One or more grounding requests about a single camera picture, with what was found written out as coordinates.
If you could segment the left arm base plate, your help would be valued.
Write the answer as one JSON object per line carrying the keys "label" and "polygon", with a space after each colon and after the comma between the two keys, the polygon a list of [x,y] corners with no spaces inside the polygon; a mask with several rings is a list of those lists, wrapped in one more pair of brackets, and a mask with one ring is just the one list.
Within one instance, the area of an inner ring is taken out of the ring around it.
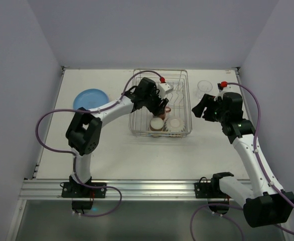
{"label": "left arm base plate", "polygon": [[60,187],[62,188],[61,197],[63,198],[92,198],[92,199],[105,198],[106,183],[92,182],[90,178],[85,184],[94,188],[85,187],[77,183],[70,176],[68,182],[60,183]]}

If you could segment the brown and white cup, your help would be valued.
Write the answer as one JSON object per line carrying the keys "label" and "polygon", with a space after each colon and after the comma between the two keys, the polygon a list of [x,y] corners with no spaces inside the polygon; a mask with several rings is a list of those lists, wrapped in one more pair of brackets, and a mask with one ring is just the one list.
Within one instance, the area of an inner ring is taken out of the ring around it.
{"label": "brown and white cup", "polygon": [[153,117],[150,120],[150,126],[149,126],[150,131],[161,132],[163,128],[164,128],[164,120],[161,119],[160,117]]}

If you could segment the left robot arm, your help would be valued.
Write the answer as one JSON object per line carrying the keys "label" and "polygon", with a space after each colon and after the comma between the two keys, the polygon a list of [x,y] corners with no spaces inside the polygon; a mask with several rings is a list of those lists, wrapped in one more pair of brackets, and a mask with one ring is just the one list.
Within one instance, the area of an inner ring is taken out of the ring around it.
{"label": "left robot arm", "polygon": [[137,86],[125,91],[112,102],[91,110],[78,109],[66,131],[68,145],[74,152],[72,180],[85,185],[91,180],[91,153],[99,144],[103,127],[143,107],[154,116],[164,114],[169,102],[167,95],[172,91],[170,84],[164,81],[155,83],[144,77]]}

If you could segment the blue plate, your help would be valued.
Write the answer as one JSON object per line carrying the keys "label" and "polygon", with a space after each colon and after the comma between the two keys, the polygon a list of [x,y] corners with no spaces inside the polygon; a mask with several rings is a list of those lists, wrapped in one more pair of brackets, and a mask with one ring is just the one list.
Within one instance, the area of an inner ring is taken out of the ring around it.
{"label": "blue plate", "polygon": [[83,107],[85,109],[92,109],[107,103],[109,103],[107,94],[100,89],[93,88],[79,93],[73,101],[73,108],[79,109]]}

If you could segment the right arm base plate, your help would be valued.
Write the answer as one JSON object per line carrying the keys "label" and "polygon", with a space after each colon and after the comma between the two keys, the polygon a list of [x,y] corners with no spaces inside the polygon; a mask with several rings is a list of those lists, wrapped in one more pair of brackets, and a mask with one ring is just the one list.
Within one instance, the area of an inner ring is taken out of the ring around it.
{"label": "right arm base plate", "polygon": [[211,179],[201,177],[194,183],[194,192],[196,198],[226,198],[227,194],[223,193],[219,187],[219,180],[224,177],[234,177],[230,172],[221,172],[213,174]]}

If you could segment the pink mug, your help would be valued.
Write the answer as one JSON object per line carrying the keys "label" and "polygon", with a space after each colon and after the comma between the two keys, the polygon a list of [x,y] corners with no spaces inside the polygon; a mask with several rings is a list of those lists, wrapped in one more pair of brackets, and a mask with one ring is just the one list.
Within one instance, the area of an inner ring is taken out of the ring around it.
{"label": "pink mug", "polygon": [[165,120],[167,114],[170,112],[171,112],[171,108],[169,106],[166,106],[163,113],[161,113],[159,115],[154,115],[154,117],[158,117],[158,118],[161,118],[162,120]]}

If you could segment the clear glass tumbler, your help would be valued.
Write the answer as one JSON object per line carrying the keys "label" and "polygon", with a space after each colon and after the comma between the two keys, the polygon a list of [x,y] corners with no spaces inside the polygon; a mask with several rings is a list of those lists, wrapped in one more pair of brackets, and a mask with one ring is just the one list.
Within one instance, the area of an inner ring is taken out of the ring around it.
{"label": "clear glass tumbler", "polygon": [[207,80],[200,80],[197,84],[197,89],[195,90],[195,97],[201,100],[204,94],[208,94],[212,91],[213,85]]}

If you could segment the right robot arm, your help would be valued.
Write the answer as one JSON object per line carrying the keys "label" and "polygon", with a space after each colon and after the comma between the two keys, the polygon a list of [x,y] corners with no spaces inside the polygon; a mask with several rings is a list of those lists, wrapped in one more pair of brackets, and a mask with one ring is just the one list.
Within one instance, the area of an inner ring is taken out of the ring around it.
{"label": "right robot arm", "polygon": [[243,99],[239,93],[227,92],[220,97],[204,94],[192,109],[195,117],[219,122],[222,132],[240,156],[251,188],[244,186],[230,172],[213,174],[200,190],[211,194],[226,194],[243,209],[244,217],[251,227],[287,222],[294,204],[294,194],[286,192],[269,168],[260,148],[255,147],[255,128],[243,117]]}

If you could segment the white blue-striped bowl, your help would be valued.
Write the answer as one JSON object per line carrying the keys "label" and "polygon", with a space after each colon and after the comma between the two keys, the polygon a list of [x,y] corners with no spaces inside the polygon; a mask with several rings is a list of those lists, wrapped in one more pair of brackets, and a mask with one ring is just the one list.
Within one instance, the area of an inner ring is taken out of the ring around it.
{"label": "white blue-striped bowl", "polygon": [[164,131],[167,132],[184,132],[185,122],[179,117],[169,117],[164,122]]}

